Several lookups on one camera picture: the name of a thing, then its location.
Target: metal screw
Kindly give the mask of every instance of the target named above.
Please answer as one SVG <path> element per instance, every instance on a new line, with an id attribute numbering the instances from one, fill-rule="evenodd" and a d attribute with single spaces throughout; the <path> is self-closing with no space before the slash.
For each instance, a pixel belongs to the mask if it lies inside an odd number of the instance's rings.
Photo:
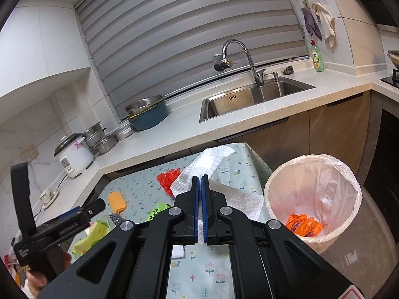
<path id="1" fill-rule="evenodd" d="M 281 223 L 275 219 L 269 221 L 267 224 L 271 229 L 279 229 L 281 227 Z"/>
<path id="2" fill-rule="evenodd" d="M 130 230 L 133 228 L 133 223 L 131 221 L 124 221 L 123 223 L 120 224 L 121 230 Z"/>
<path id="3" fill-rule="evenodd" d="M 169 209 L 169 214 L 172 216 L 180 215 L 181 212 L 182 212 L 182 210 L 179 207 L 171 207 Z"/>
<path id="4" fill-rule="evenodd" d="M 220 208 L 220 213 L 223 215 L 230 215 L 233 212 L 233 209 L 230 207 L 221 207 Z"/>

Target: brown cabinet door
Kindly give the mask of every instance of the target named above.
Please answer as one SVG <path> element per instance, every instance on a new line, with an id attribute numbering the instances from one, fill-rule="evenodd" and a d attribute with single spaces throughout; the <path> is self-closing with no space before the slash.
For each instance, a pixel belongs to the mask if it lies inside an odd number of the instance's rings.
<path id="1" fill-rule="evenodd" d="M 229 139 L 223 144 L 247 143 L 272 169 L 309 154 L 309 112 L 290 116 L 274 126 Z"/>
<path id="2" fill-rule="evenodd" d="M 369 112 L 369 91 L 310 110 L 310 153 L 332 155 L 356 175 L 366 142 Z"/>

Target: gray striped blind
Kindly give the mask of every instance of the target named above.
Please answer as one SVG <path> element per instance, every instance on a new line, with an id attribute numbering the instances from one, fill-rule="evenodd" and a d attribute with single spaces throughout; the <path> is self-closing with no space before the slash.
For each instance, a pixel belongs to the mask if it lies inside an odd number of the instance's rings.
<path id="1" fill-rule="evenodd" d="M 216 75 L 212 57 L 230 38 L 255 63 L 307 55 L 288 0 L 85 0 L 77 10 L 121 116 L 134 100 Z M 237 45 L 228 54 L 234 67 L 248 65 Z"/>

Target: trash can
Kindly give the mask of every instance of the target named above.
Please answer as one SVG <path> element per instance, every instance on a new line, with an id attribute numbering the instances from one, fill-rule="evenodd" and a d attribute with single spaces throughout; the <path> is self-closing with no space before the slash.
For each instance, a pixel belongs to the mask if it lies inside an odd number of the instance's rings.
<path id="1" fill-rule="evenodd" d="M 317 237 L 298 236 L 319 254 L 348 228 L 363 197 L 350 168 L 326 154 L 300 156 L 279 166 L 264 196 L 272 219 L 285 224 L 291 214 L 307 214 L 323 224 Z"/>

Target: kitchen sink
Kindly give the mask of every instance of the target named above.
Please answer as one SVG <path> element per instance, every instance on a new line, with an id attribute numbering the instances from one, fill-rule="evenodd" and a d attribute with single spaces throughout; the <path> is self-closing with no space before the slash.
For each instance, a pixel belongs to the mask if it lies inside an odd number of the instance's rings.
<path id="1" fill-rule="evenodd" d="M 285 95 L 313 89 L 314 86 L 280 77 L 279 81 L 269 79 L 263 86 L 255 83 L 229 90 L 202 102 L 200 122 L 229 112 L 253 106 Z"/>

